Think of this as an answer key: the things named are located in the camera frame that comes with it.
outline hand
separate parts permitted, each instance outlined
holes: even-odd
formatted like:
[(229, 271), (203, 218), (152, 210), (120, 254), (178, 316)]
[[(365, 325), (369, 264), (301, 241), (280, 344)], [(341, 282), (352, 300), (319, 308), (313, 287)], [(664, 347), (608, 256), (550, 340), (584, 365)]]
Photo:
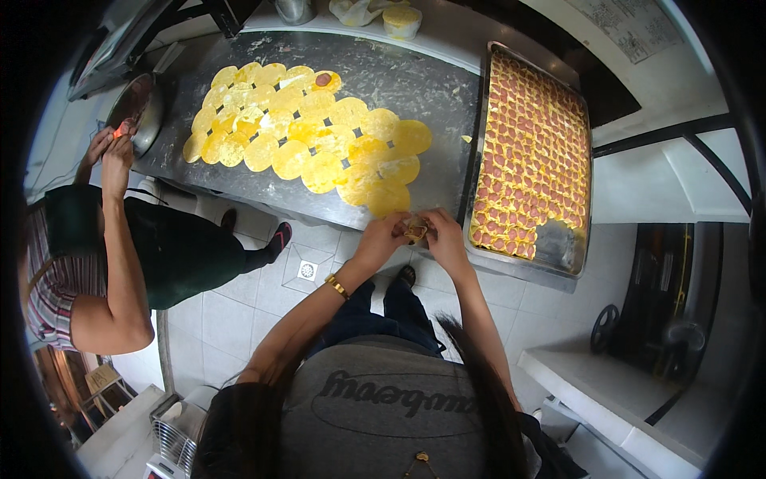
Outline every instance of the hand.
[(114, 128), (107, 126), (103, 130), (96, 133), (93, 139), (90, 141), (90, 146), (83, 156), (82, 164), (85, 166), (93, 166), (99, 159), (99, 156), (103, 155), (106, 148), (114, 140)]
[(391, 213), (384, 219), (370, 221), (362, 233), (362, 240), (352, 261), (363, 267), (369, 276), (375, 274), (396, 248), (410, 242), (410, 239), (404, 236), (407, 226), (403, 220), (411, 216), (410, 213)]
[(101, 160), (101, 191), (104, 201), (122, 200), (128, 188), (128, 172), (133, 164), (133, 144), (129, 136), (115, 139), (106, 148)]
[(447, 210), (436, 208), (419, 212), (418, 215), (428, 224), (428, 250), (447, 274), (455, 280), (467, 270), (473, 270), (463, 244), (463, 229)]

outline black pants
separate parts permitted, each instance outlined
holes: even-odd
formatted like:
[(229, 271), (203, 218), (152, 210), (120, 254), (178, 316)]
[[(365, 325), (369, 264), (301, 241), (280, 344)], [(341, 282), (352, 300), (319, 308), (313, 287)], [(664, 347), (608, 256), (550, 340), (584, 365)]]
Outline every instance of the black pants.
[(260, 250), (245, 250), (244, 265), (242, 266), (241, 274), (250, 273), (269, 263), (273, 263), (273, 260), (271, 259), (271, 253), (266, 248)]
[(446, 349), (436, 338), (434, 325), (428, 319), (421, 300), (403, 280), (394, 280), (386, 290), (384, 316), (370, 312), (374, 290), (375, 284), (370, 280), (357, 288), (332, 317), (307, 357), (342, 341), (371, 334), (400, 337), (437, 355)]

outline metal bowl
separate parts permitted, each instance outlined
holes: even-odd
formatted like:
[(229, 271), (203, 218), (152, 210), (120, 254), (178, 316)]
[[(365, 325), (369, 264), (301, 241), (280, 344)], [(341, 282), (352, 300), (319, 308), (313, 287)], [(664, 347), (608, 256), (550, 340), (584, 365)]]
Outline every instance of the metal bowl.
[(133, 136), (136, 158), (143, 156), (154, 143), (162, 124), (162, 94), (155, 84), (154, 74), (141, 74), (127, 84), (106, 118), (107, 126), (115, 130), (126, 118), (136, 121)]

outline gold bracelet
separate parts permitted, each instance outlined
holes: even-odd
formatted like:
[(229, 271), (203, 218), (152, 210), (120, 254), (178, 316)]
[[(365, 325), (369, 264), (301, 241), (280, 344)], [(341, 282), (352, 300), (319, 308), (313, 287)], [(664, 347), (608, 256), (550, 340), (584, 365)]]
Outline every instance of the gold bracelet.
[(345, 299), (346, 301), (349, 300), (349, 294), (345, 291), (345, 288), (341, 286), (338, 280), (336, 280), (334, 273), (330, 273), (330, 275), (325, 278), (325, 283), (334, 287), (335, 290), (338, 291), (341, 296), (343, 296), (343, 299)]

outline striped shirt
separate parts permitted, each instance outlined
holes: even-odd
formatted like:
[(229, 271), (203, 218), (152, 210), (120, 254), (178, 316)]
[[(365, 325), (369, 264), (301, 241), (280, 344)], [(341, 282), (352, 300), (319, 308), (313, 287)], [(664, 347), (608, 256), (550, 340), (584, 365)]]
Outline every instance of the striped shirt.
[[(31, 281), (51, 257), (44, 205), (28, 216), (27, 228), (27, 274)], [(70, 331), (72, 303), (78, 294), (106, 297), (103, 266), (98, 254), (66, 256), (45, 271), (30, 291), (27, 303), (27, 340), (32, 351), (46, 345), (75, 350)]]

